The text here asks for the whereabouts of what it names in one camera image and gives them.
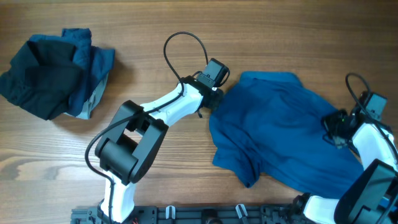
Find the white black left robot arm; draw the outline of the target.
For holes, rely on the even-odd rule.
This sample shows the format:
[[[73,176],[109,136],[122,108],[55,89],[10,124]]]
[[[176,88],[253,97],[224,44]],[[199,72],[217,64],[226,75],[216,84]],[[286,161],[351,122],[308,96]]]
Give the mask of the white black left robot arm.
[[[173,124],[200,108],[215,108],[222,99],[223,77],[181,78],[176,89],[150,103],[123,103],[110,125],[90,142],[106,178],[100,205],[102,220],[123,223],[134,210],[136,184],[153,164],[165,135]]]

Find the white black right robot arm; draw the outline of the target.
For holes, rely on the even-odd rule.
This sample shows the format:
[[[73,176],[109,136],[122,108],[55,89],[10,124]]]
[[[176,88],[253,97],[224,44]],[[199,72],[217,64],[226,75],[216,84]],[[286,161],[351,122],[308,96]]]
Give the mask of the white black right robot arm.
[[[330,139],[356,148],[364,171],[339,199],[299,195],[290,214],[314,223],[397,223],[397,149],[391,129],[361,111],[339,110],[322,123]]]

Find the blue polo shirt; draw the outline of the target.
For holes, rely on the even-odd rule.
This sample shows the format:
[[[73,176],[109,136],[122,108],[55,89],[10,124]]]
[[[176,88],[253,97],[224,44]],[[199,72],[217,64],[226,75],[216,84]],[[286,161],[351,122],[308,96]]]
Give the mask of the blue polo shirt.
[[[299,192],[340,198],[363,167],[326,141],[321,120],[334,112],[293,73],[243,72],[210,116],[213,164],[245,187],[264,173]]]

